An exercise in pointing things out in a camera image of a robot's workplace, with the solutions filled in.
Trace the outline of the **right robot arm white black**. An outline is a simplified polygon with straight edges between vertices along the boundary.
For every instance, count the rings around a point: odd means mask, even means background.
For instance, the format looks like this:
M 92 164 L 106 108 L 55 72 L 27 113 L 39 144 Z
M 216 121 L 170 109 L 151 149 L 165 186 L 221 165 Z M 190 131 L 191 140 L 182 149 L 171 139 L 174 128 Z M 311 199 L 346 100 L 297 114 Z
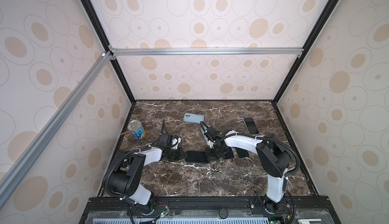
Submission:
M 207 139 L 206 156 L 210 159 L 224 158 L 229 148 L 256 153 L 262 168 L 267 173 L 267 191 L 264 199 L 258 199 L 269 213 L 280 209 L 286 193 L 288 175 L 300 168 L 295 151 L 274 135 L 249 135 L 234 130 L 217 131 L 201 121 L 200 126 Z

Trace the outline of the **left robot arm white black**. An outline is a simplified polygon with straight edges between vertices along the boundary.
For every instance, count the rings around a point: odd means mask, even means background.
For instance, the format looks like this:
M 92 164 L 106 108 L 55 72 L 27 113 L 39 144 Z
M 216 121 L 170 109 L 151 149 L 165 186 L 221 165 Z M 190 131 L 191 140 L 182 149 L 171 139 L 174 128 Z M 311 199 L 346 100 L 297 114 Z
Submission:
M 176 162 L 186 157 L 181 138 L 169 134 L 163 122 L 161 132 L 153 144 L 116 153 L 104 176 L 103 188 L 108 195 L 127 204 L 140 205 L 143 209 L 153 211 L 155 195 L 140 183 L 143 168 L 162 160 Z

